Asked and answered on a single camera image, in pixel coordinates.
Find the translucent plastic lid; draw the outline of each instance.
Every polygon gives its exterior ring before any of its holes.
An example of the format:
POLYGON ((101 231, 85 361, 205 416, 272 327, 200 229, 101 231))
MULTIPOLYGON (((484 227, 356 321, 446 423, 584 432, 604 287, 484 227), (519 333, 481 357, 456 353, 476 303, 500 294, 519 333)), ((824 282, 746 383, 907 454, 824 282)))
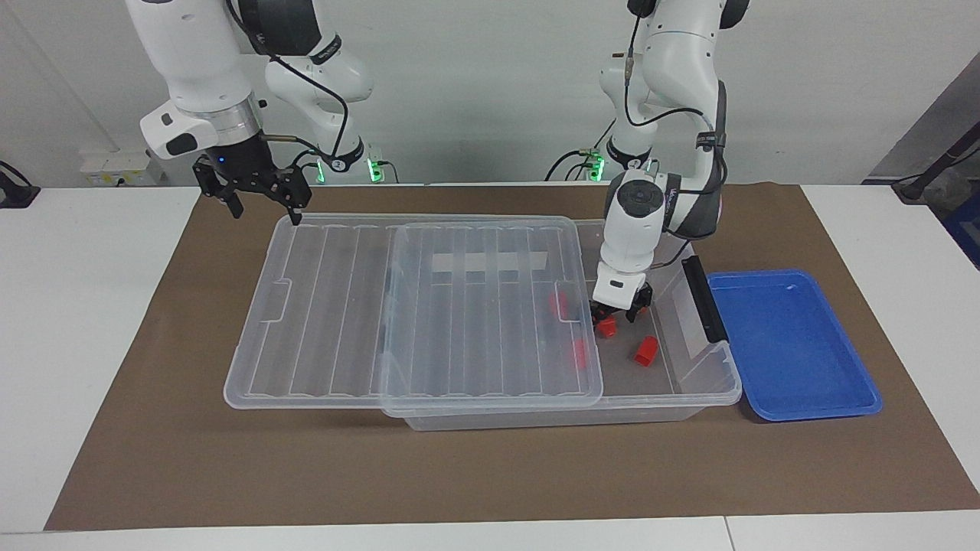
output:
POLYGON ((569 219, 399 227, 382 319, 386 409, 586 407, 603 394, 569 219))

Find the brown table surface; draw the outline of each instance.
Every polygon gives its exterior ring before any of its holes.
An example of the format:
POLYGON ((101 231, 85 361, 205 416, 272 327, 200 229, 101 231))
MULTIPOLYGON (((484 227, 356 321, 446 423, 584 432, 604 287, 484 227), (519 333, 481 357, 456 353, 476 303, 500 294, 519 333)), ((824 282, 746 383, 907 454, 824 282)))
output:
MULTIPOLYGON (((602 215, 601 187, 318 190, 312 212, 602 215)), ((235 411, 221 390, 274 223, 199 201, 47 529, 479 522, 980 508, 973 484, 796 186, 729 186, 710 272, 810 272, 884 400, 768 424, 417 433, 376 411, 235 411)))

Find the green light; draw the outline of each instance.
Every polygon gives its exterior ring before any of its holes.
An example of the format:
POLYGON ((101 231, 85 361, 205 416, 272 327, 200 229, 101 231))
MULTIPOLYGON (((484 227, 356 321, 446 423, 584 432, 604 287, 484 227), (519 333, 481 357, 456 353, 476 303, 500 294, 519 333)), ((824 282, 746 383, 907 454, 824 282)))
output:
POLYGON ((606 167, 606 159, 603 159, 602 155, 596 154, 596 160, 592 164, 592 171, 589 173, 589 179, 592 181, 600 181, 603 179, 603 169, 606 167))
POLYGON ((384 180, 384 171, 377 165, 373 159, 367 160, 367 170, 370 174, 370 182, 378 183, 384 180))

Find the black handle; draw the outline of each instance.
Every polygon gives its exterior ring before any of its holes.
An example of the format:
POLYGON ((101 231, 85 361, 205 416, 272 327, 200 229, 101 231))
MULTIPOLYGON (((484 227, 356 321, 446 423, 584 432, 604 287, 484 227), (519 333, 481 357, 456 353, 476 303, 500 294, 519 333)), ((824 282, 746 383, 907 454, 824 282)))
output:
POLYGON ((711 287, 705 276, 705 268, 701 266, 701 259, 692 256, 681 261, 681 264, 684 266, 684 275, 687 276, 687 284, 691 287, 694 305, 698 308, 698 316, 701 318, 701 325, 705 328, 708 342, 728 340, 728 332, 725 331, 725 324, 721 321, 718 306, 714 303, 714 295, 711 294, 711 287))

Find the white robotic arm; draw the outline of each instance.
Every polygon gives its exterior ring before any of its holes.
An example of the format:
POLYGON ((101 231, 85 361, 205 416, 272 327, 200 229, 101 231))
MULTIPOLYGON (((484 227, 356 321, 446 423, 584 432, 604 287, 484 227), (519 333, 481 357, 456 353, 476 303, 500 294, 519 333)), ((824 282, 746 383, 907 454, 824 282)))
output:
POLYGON ((243 211, 235 192, 250 191, 285 206, 298 224, 312 192, 300 167, 273 163, 268 142, 313 145, 263 134, 239 65, 236 26, 269 55, 269 88, 310 119, 318 142, 312 149, 326 164, 346 173, 365 156, 347 104, 367 99, 373 81, 342 49, 322 0, 126 0, 126 7, 171 97, 140 122, 150 148, 164 159, 203 151, 194 164, 201 190, 235 218, 243 211))
POLYGON ((613 58, 600 79, 616 109, 607 151, 626 172, 611 183, 593 299, 606 313, 635 315, 649 305, 649 293, 642 291, 649 288, 646 272, 661 232, 694 240, 711 235, 717 224, 727 177, 727 96, 714 72, 714 48, 719 29, 737 24, 748 0, 630 0, 628 6, 637 16, 630 50, 625 58, 613 58), (642 78, 633 74, 635 65, 642 78), (651 104, 669 111, 654 116, 651 104), (686 113, 697 126, 694 174, 638 170, 650 159, 657 120, 673 113, 686 113), (648 190, 644 197, 654 197, 647 208, 656 203, 658 209, 650 216, 628 208, 636 199, 628 190, 638 186, 648 190))

